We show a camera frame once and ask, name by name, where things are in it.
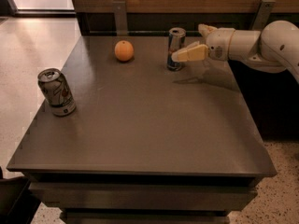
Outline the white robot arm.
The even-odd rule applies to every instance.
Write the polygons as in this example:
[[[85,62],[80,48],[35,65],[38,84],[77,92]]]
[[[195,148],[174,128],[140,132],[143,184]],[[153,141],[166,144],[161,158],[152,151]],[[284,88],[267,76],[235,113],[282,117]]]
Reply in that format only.
[[[299,83],[299,28],[288,21],[273,21],[261,31],[198,26],[204,43],[193,42],[175,51],[174,62],[239,61],[267,73],[288,70]]]

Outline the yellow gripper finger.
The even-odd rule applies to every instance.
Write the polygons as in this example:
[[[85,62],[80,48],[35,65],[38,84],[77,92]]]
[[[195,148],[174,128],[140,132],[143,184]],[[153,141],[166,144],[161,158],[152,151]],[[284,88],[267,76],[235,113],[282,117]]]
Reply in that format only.
[[[175,51],[171,58],[174,62],[203,61],[208,56],[208,46],[200,42],[193,42],[189,46]]]
[[[214,26],[209,26],[209,25],[206,25],[203,23],[198,25],[198,32],[202,37],[207,37],[210,33],[214,32],[216,30],[217,30],[217,28]]]

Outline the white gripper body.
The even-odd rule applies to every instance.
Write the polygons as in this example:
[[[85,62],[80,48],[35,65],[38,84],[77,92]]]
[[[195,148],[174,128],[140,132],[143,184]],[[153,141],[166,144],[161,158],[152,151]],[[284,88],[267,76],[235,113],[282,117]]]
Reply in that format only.
[[[220,28],[211,32],[206,38],[209,57],[213,60],[227,61],[234,28]]]

